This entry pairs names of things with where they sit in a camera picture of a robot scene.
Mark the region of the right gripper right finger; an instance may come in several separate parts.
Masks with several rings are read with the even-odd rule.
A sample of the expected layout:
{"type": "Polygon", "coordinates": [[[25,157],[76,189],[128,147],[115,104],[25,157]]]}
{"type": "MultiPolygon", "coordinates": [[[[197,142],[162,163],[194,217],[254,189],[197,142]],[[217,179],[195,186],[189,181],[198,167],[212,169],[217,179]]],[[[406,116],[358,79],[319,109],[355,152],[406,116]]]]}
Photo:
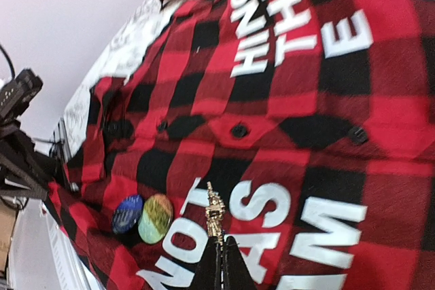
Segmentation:
{"type": "Polygon", "coordinates": [[[255,282],[233,236],[228,236],[224,242],[222,273],[223,289],[256,290],[255,282]]]}

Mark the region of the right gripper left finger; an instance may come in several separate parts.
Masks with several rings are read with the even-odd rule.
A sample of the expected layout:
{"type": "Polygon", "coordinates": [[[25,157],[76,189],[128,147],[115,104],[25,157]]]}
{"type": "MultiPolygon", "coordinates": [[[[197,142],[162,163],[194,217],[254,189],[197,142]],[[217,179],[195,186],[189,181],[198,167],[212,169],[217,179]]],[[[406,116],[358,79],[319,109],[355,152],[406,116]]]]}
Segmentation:
{"type": "Polygon", "coordinates": [[[192,290],[218,290],[221,280],[222,252],[217,237],[208,238],[203,255],[196,266],[192,290]]]}

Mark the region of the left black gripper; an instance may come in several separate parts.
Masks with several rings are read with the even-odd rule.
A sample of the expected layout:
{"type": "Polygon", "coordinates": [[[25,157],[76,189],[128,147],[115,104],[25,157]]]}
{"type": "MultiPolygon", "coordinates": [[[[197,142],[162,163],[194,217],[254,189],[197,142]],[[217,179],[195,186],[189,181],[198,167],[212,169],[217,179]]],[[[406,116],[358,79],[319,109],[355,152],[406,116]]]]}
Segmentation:
{"type": "Polygon", "coordinates": [[[31,138],[13,120],[1,125],[1,195],[46,200],[58,160],[35,150],[31,138]]]}

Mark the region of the red black plaid shirt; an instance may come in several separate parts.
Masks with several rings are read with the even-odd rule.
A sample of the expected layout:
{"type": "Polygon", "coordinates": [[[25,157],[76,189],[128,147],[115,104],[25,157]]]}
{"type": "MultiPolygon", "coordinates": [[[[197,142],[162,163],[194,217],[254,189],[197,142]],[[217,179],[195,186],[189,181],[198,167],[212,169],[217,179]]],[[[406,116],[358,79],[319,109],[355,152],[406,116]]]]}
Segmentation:
{"type": "Polygon", "coordinates": [[[207,183],[259,289],[434,288],[434,0],[181,0],[90,91],[46,207],[106,289],[182,289],[207,183]],[[166,195],[167,235],[115,234],[166,195]]]}

